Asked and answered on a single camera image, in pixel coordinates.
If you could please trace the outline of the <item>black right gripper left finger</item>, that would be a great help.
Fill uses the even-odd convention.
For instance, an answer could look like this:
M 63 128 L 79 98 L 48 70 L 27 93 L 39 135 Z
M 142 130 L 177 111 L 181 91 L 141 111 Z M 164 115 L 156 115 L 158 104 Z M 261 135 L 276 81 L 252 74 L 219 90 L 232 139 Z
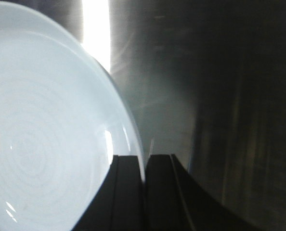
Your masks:
M 117 156 L 76 231 L 142 231 L 143 184 L 138 157 Z

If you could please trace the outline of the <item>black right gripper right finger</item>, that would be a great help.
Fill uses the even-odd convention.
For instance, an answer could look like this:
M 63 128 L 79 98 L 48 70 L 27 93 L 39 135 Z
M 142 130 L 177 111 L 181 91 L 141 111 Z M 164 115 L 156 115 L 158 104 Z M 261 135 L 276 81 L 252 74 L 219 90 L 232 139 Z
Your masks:
M 249 231 L 251 225 L 221 206 L 176 156 L 154 154 L 146 166 L 149 231 Z

